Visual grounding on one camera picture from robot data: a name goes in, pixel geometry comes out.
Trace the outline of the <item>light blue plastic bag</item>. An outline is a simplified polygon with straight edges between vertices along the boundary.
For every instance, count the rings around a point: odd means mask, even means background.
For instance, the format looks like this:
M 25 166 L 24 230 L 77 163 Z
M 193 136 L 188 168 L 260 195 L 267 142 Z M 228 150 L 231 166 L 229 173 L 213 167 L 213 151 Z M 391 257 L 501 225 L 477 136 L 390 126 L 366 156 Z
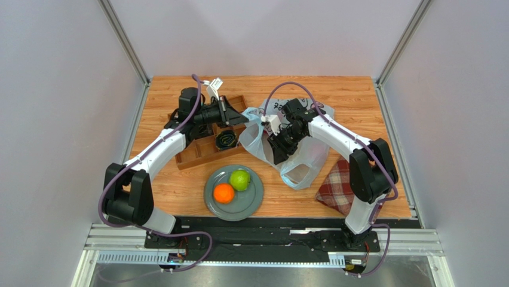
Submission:
M 277 116 L 278 126 L 262 121 L 263 108 L 247 108 L 249 120 L 239 141 L 251 155 L 272 166 L 294 190 L 311 186 L 329 155 L 329 146 L 309 136 L 305 117 L 317 116 L 310 99 L 271 99 L 266 116 Z

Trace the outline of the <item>fake green apple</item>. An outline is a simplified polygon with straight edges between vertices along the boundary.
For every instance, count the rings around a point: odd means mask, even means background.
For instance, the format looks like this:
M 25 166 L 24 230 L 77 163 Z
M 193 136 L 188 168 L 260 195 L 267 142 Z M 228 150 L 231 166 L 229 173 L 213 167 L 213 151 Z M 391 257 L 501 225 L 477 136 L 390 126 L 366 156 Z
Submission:
M 238 169 L 231 173 L 229 184 L 236 191 L 245 191 L 250 184 L 250 174 L 244 169 Z

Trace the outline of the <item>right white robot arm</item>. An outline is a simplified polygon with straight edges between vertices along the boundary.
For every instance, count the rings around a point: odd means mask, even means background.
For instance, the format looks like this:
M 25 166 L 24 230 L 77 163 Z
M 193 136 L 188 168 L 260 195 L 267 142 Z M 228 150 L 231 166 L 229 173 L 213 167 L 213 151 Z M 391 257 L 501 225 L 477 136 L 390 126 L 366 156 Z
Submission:
M 298 99 L 283 106 L 287 121 L 281 126 L 277 115 L 262 114 L 261 121 L 272 135 L 268 142 L 275 164 L 289 159 L 306 137 L 314 138 L 340 153 L 349 163 L 349 184 L 354 193 L 345 225 L 352 235 L 365 233 L 374 223 L 377 208 L 395 191 L 398 174 L 389 144 L 379 138 L 359 136 L 337 123 L 317 105 L 306 109 Z

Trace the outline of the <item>fake orange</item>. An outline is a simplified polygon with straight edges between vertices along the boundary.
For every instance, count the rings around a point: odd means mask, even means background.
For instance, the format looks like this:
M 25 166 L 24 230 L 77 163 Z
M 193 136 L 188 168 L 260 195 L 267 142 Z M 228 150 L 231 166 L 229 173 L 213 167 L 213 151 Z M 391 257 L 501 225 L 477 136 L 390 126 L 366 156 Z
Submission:
M 218 203 L 229 204 L 235 198 L 235 190 L 230 184 L 217 184 L 213 189 L 213 198 Z

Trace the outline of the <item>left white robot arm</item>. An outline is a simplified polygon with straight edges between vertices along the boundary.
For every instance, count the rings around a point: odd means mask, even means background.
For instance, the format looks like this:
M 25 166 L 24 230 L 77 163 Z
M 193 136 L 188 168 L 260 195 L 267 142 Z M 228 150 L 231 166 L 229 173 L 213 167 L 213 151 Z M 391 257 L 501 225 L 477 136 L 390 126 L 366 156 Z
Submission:
M 248 123 L 248 118 L 219 96 L 203 103 L 200 87 L 184 88 L 173 118 L 159 136 L 140 154 L 124 164 L 110 164 L 98 204 L 102 221 L 111 227 L 137 226 L 157 235 L 170 234 L 177 219 L 155 207 L 152 181 L 161 169 L 196 138 L 209 124 L 232 127 Z

